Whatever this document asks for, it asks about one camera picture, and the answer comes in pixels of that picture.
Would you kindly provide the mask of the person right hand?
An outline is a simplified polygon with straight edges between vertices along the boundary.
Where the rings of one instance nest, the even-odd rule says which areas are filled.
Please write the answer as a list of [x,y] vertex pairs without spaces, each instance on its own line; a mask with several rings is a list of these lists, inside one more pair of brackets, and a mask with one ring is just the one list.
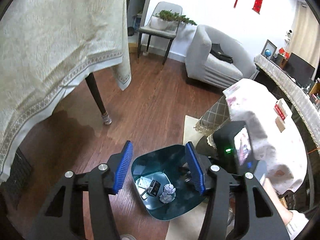
[[287,224],[289,224],[289,222],[291,221],[292,217],[293,217],[293,213],[291,211],[289,211],[286,207],[284,207],[282,205],[282,203],[280,202],[270,180],[268,178],[266,178],[264,180],[263,183],[263,188],[266,191],[266,193],[268,194],[270,200],[272,201],[272,203],[274,204],[274,206],[276,207],[276,210],[278,211],[280,217],[282,218],[282,221],[284,223],[285,226],[287,226]]

